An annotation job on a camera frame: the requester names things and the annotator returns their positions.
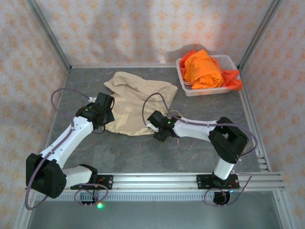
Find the beige cloth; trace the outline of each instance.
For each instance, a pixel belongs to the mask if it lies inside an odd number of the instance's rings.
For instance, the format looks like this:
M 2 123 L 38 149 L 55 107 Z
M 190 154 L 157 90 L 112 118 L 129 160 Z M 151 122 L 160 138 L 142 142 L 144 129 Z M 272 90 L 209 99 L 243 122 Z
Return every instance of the beige cloth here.
M 142 106 L 152 93 L 161 93 L 168 107 L 177 93 L 178 88 L 169 82 L 144 80 L 139 76 L 117 72 L 104 85 L 114 92 L 114 107 L 112 109 L 115 121 L 106 125 L 106 130 L 129 136 L 150 135 L 154 131 L 145 127 L 142 121 Z M 160 96 L 155 95 L 145 105 L 144 117 L 147 118 L 155 111 L 163 115 L 167 113 Z

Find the orange fabric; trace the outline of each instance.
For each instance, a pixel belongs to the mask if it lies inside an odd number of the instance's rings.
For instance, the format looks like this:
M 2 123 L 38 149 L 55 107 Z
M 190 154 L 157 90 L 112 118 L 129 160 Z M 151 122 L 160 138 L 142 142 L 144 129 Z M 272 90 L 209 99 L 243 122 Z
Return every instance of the orange fabric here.
M 235 79 L 238 70 L 222 70 L 216 59 L 210 57 L 205 50 L 188 52 L 180 60 L 180 71 L 185 81 L 192 84 L 193 89 L 227 87 L 241 90 L 243 83 Z

